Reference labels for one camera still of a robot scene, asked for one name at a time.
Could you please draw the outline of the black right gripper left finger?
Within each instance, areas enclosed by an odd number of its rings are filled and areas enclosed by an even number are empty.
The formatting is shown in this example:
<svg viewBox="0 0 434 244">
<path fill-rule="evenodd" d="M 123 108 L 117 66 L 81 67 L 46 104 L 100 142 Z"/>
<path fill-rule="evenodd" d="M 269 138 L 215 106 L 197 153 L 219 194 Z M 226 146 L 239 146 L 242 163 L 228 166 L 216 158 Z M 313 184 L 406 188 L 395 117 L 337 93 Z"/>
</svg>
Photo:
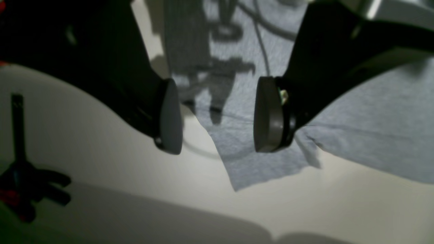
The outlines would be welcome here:
<svg viewBox="0 0 434 244">
<path fill-rule="evenodd" d="M 179 155 L 177 86 L 152 68 L 130 0 L 2 0 L 1 61 L 93 96 L 157 148 Z"/>
</svg>

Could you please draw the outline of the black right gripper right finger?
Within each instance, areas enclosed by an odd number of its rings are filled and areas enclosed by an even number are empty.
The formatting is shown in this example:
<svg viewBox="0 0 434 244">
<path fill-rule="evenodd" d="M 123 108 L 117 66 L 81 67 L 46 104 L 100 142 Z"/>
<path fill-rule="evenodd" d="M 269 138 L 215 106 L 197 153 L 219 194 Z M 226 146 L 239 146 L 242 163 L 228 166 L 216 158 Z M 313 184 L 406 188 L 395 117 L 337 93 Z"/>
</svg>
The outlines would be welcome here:
<svg viewBox="0 0 434 244">
<path fill-rule="evenodd" d="M 256 88 L 254 147 L 272 153 L 347 91 L 433 56 L 432 0 L 312 0 L 282 76 Z"/>
</svg>

